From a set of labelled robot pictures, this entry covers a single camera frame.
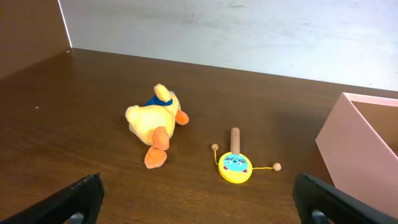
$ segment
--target plush toy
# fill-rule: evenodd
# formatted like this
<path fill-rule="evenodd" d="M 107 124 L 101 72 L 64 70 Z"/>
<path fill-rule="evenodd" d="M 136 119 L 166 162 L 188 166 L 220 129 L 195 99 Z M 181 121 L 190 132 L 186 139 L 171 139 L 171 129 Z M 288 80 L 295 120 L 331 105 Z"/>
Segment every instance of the plush toy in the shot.
<path fill-rule="evenodd" d="M 130 106 L 126 111 L 130 131 L 151 146 L 144 159 L 148 169 L 160 167 L 165 162 L 165 151 L 169 148 L 175 123 L 185 125 L 189 122 L 174 92 L 161 84 L 154 89 L 155 96 L 145 106 Z"/>

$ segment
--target wooden handle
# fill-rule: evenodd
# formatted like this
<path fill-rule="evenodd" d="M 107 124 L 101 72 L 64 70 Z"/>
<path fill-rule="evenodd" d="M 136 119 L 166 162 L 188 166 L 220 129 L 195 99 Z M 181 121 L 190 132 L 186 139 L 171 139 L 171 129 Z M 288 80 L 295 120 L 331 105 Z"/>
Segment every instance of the wooden handle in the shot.
<path fill-rule="evenodd" d="M 241 140 L 239 128 L 231 130 L 231 153 L 239 155 L 241 153 Z"/>

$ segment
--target orange duck beak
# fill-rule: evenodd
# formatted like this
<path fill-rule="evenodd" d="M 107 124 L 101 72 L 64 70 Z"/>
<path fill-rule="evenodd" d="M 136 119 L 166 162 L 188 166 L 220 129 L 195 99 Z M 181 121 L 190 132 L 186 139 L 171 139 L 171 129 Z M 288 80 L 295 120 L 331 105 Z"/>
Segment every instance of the orange duck beak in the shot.
<path fill-rule="evenodd" d="M 175 115 L 175 122 L 179 125 L 186 125 L 189 122 L 189 117 L 182 110 L 178 110 Z"/>

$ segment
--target cat face drum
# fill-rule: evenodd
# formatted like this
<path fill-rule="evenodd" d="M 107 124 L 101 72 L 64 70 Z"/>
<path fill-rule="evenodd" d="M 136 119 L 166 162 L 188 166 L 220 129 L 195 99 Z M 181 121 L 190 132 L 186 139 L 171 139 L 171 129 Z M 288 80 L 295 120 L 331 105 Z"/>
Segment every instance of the cat face drum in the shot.
<path fill-rule="evenodd" d="M 227 152 L 218 163 L 218 170 L 224 179 L 234 184 L 247 181 L 253 172 L 250 160 L 243 154 Z"/>

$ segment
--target brown wall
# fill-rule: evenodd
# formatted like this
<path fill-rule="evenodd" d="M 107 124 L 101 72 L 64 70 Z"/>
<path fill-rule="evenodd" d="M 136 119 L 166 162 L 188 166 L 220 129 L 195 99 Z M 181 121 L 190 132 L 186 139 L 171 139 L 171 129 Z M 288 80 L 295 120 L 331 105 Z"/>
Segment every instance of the brown wall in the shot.
<path fill-rule="evenodd" d="M 0 78 L 69 47 L 57 0 L 0 0 Z"/>

